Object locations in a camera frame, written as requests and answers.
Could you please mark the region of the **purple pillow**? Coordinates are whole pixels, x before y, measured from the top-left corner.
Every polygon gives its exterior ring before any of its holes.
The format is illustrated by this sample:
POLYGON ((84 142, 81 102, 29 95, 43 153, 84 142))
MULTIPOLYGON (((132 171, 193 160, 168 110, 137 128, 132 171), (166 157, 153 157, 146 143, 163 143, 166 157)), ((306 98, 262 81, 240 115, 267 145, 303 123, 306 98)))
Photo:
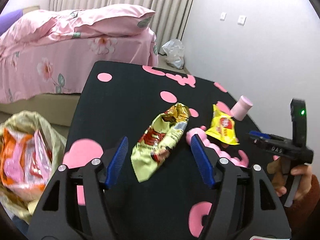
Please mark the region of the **purple pillow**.
POLYGON ((5 33, 22 16, 23 16, 22 9, 18 9, 0 16, 0 35, 5 33))

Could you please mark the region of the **bin with yellow bag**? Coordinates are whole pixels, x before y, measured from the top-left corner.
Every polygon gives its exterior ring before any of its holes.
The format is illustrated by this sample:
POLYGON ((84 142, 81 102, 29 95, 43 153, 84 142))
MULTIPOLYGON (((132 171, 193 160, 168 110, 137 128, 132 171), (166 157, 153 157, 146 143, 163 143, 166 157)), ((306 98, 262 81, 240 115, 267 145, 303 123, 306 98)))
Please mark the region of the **bin with yellow bag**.
POLYGON ((37 112, 22 111, 2 123, 1 204, 30 223, 65 148, 65 137, 37 112))

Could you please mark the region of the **pink transparent wrapper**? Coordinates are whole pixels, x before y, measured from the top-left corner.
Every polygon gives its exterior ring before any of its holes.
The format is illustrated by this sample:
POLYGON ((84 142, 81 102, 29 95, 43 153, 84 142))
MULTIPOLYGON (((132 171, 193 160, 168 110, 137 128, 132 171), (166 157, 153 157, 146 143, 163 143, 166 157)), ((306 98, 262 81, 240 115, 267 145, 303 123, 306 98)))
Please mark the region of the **pink transparent wrapper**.
POLYGON ((1 179, 5 186, 30 184, 33 176, 30 174, 31 159, 35 152, 34 146, 27 144, 5 145, 2 151, 1 179))

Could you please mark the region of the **yellow biscuit packet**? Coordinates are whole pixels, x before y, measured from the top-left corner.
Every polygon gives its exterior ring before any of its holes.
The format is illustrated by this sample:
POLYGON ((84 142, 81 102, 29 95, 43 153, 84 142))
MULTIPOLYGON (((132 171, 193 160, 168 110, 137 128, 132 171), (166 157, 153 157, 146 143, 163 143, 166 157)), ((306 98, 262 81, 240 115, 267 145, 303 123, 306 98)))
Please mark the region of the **yellow biscuit packet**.
POLYGON ((238 145, 235 133, 235 122, 232 117, 222 112, 217 105, 213 105, 213 117, 205 133, 227 145, 238 145))

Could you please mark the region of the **pink floral duvet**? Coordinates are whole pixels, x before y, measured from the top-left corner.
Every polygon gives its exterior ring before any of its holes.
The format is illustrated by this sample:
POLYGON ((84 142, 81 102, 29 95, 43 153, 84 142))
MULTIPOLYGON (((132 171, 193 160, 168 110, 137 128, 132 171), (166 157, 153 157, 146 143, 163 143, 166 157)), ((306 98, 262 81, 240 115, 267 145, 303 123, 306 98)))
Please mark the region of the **pink floral duvet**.
POLYGON ((151 9, 132 4, 63 11, 34 10, 1 35, 1 57, 25 47, 70 39, 135 36, 148 29, 154 14, 151 9))

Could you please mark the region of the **pink caterpillar toy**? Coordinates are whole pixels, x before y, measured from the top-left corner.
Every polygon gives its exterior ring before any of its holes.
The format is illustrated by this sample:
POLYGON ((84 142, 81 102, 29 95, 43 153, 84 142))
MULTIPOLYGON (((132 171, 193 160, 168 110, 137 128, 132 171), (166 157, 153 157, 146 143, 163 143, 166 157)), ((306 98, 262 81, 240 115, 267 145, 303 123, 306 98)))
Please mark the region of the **pink caterpillar toy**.
POLYGON ((200 137, 201 141, 203 142, 204 146, 214 149, 220 158, 226 158, 226 159, 230 160, 236 166, 248 167, 249 158, 244 151, 238 150, 238 154, 241 157, 240 159, 238 157, 231 157, 227 152, 222 151, 219 148, 219 146, 217 146, 216 144, 213 144, 209 141, 209 139, 207 138, 207 135, 205 133, 205 130, 206 130, 206 126, 195 127, 195 128, 190 129, 186 133, 187 143, 189 145, 191 145, 192 136, 197 134, 200 137))

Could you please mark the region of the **white plastic bag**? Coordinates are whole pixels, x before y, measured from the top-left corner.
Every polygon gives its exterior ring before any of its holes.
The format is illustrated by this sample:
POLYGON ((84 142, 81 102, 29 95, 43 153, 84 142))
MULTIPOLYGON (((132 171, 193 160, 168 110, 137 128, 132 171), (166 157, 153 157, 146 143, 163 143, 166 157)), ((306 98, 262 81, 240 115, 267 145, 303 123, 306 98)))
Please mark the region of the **white plastic bag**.
POLYGON ((162 46, 166 57, 166 63, 176 69, 182 69, 184 67, 184 45, 178 39, 173 39, 162 46))

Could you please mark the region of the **wall switch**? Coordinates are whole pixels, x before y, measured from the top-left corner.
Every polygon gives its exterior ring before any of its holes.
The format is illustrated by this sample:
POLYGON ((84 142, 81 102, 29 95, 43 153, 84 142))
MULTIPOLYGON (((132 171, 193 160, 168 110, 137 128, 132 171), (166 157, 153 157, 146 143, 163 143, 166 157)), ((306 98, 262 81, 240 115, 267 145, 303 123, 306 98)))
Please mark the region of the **wall switch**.
POLYGON ((226 19, 226 13, 225 12, 223 12, 221 15, 220 15, 220 20, 221 21, 224 21, 225 19, 226 19))

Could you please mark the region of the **bed with pink sheet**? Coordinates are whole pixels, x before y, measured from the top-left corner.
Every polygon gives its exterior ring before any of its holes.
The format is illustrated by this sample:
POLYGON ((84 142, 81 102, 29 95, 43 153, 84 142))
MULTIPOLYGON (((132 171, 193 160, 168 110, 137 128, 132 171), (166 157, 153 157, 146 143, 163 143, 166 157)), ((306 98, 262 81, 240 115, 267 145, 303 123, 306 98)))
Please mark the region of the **bed with pink sheet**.
POLYGON ((97 61, 156 67, 156 35, 148 28, 135 36, 75 38, 1 57, 1 112, 36 111, 53 124, 69 126, 97 61))

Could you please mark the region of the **orange snack bag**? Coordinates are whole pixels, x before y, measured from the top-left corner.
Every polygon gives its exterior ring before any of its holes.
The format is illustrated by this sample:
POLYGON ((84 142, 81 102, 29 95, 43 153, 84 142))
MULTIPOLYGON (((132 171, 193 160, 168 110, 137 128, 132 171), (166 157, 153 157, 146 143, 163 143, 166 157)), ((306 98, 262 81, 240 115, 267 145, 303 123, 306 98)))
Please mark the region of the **orange snack bag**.
POLYGON ((3 130, 2 184, 25 202, 40 199, 52 172, 52 153, 42 134, 3 130))

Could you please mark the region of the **pink cylinder container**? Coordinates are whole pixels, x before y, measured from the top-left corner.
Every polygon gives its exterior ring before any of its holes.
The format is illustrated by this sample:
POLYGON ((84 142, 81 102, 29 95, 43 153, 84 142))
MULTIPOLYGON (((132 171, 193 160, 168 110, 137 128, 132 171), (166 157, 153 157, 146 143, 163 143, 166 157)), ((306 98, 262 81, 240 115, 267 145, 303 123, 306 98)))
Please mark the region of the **pink cylinder container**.
POLYGON ((231 115, 238 121, 242 121, 244 117, 247 115, 248 111, 252 108, 253 103, 249 98, 242 95, 239 100, 231 109, 231 115))

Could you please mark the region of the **wall socket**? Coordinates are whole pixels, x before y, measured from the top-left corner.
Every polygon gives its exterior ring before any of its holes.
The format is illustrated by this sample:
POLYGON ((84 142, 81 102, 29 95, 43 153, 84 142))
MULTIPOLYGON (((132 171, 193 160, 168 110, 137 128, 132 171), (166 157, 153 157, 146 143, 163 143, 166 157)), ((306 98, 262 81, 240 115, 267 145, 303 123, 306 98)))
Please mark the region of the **wall socket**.
POLYGON ((245 22, 246 22, 246 16, 240 16, 240 17, 238 18, 237 24, 240 25, 240 26, 244 26, 244 25, 245 25, 245 22))

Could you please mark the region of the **gold green snack wrapper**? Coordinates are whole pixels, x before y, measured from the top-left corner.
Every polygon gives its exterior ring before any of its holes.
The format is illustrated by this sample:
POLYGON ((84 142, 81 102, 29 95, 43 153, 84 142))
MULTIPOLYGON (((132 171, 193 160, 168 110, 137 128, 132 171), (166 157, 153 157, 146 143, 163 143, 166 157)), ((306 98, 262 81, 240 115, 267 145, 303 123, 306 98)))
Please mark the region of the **gold green snack wrapper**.
POLYGON ((169 157, 184 135, 189 117, 189 108, 176 103, 152 121, 131 153, 131 164, 138 182, 149 180, 169 157))

